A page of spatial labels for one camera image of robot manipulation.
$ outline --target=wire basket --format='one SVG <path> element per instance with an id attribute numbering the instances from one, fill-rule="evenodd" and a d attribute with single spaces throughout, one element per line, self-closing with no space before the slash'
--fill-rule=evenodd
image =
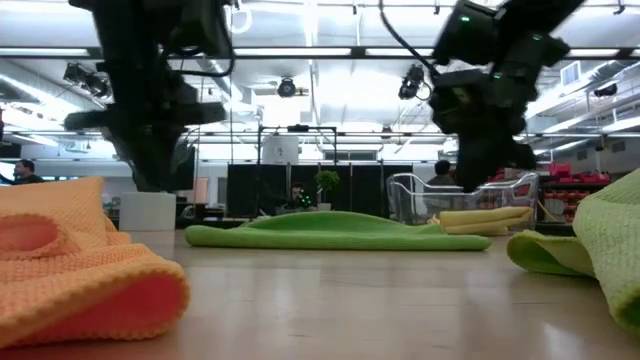
<path id="1" fill-rule="evenodd" d="M 442 211 L 489 210 L 527 206 L 534 211 L 524 228 L 533 229 L 538 199 L 539 175 L 527 173 L 518 180 L 487 183 L 465 194 L 458 186 L 432 186 L 412 173 L 387 179 L 391 218 L 408 225 L 426 224 Z"/>

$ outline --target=potted plant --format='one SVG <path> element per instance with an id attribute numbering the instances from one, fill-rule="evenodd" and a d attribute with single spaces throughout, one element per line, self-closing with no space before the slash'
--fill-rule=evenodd
<path id="1" fill-rule="evenodd" d="M 316 174 L 316 183 L 322 189 L 322 202 L 318 203 L 318 210 L 331 210 L 331 203 L 327 202 L 327 193 L 338 187 L 340 177 L 331 170 L 322 170 Z"/>

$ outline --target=fluorescent light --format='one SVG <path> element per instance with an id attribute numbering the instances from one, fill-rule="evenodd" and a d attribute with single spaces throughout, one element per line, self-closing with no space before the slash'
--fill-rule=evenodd
<path id="1" fill-rule="evenodd" d="M 602 131 L 614 132 L 614 131 L 620 131 L 620 130 L 624 130 L 624 129 L 628 129 L 636 126 L 640 126 L 640 117 L 635 117 L 635 118 L 626 119 L 626 120 L 618 120 L 611 125 L 607 125 L 603 127 Z"/>
<path id="2" fill-rule="evenodd" d="M 82 56 L 89 57 L 87 49 L 70 48 L 0 48 L 0 56 Z"/>
<path id="3" fill-rule="evenodd" d="M 542 132 L 544 133 L 550 133 L 550 132 L 558 132 L 561 130 L 566 130 L 570 127 L 572 127 L 573 125 L 579 123 L 581 120 L 579 119 L 571 119 L 571 120 L 567 120 L 567 121 L 563 121 L 561 123 L 557 123 L 553 126 L 550 126 L 544 130 L 542 130 Z"/>
<path id="4" fill-rule="evenodd" d="M 569 56 L 601 56 L 608 57 L 613 56 L 620 51 L 619 49 L 572 49 L 569 51 Z"/>
<path id="5" fill-rule="evenodd" d="M 2 0 L 0 1 L 0 11 L 9 12 L 25 12 L 25 13 L 58 13 L 58 14 L 74 14 L 83 13 L 91 16 L 91 13 L 83 9 L 73 7 L 68 2 L 44 2 L 44 1 L 27 1 L 27 0 Z"/>
<path id="6" fill-rule="evenodd" d="M 433 49 L 417 48 L 415 49 L 420 56 L 431 56 Z M 366 54 L 369 56 L 413 56 L 407 49 L 385 48 L 385 49 L 367 49 Z"/>
<path id="7" fill-rule="evenodd" d="M 239 48 L 238 56 L 348 56 L 349 48 Z"/>
<path id="8" fill-rule="evenodd" d="M 22 140 L 27 140 L 27 141 L 31 141 L 37 144 L 42 144 L 42 145 L 47 145 L 47 146 L 58 146 L 58 143 L 55 140 L 49 139 L 47 137 L 44 136 L 40 136 L 40 135 L 29 135 L 29 136 L 22 136 L 22 135 L 13 135 L 13 137 L 18 138 L 18 139 L 22 139 Z"/>
<path id="9" fill-rule="evenodd" d="M 553 134 L 542 134 L 543 138 L 594 138 L 600 137 L 598 133 L 590 133 L 590 134 L 580 134 L 580 133 L 553 133 Z"/>
<path id="10" fill-rule="evenodd" d="M 18 89 L 25 91 L 31 95 L 33 95 L 34 97 L 36 97 L 38 100 L 40 100 L 42 103 L 41 105 L 47 105 L 47 106 L 52 106 L 52 110 L 55 110 L 58 114 L 60 115 L 64 115 L 66 116 L 69 113 L 72 112 L 77 112 L 80 110 L 79 107 L 63 100 L 60 99 L 54 95 L 51 95 L 45 91 L 42 91 L 40 89 L 36 89 L 32 86 L 29 86 L 23 82 L 14 80 L 13 78 L 10 78 L 8 76 L 2 75 L 0 74 L 0 80 L 4 80 L 6 82 L 8 82 L 9 84 L 17 87 Z"/>
<path id="11" fill-rule="evenodd" d="M 571 149 L 572 147 L 578 146 L 578 145 L 584 143 L 585 141 L 586 140 L 578 140 L 578 141 L 570 142 L 568 144 L 564 144 L 564 145 L 558 146 L 557 148 L 555 148 L 553 150 L 562 151 L 562 150 Z"/>

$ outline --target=green plant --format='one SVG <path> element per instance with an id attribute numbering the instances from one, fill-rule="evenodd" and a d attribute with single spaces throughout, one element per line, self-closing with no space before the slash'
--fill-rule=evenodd
<path id="1" fill-rule="evenodd" d="M 340 177 L 335 171 L 322 170 L 316 174 L 316 183 L 322 188 L 322 190 L 328 192 L 338 187 Z"/>

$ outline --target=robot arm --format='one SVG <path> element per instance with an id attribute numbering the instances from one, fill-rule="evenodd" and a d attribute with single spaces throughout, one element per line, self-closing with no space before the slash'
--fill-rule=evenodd
<path id="1" fill-rule="evenodd" d="M 583 2 L 510 0 L 493 10 L 459 0 L 435 46 L 435 63 L 447 65 L 457 59 L 489 71 L 440 74 L 421 59 L 433 82 L 433 122 L 445 134 L 458 135 L 457 183 L 465 192 L 485 183 L 499 168 L 535 168 L 531 148 L 516 143 L 513 136 L 526 128 L 524 113 L 538 96 L 535 84 L 543 66 L 556 64 L 570 51 L 549 34 Z M 394 37 L 408 46 L 397 34 Z"/>
<path id="2" fill-rule="evenodd" d="M 187 125 L 224 120 L 221 103 L 199 104 L 198 92 L 172 70 L 172 53 L 233 58 L 219 0 L 69 0 L 91 11 L 109 75 L 113 104 L 71 114 L 68 130 L 101 128 L 133 171 L 140 191 L 171 190 L 172 159 Z M 226 74 L 195 75 L 224 76 Z"/>

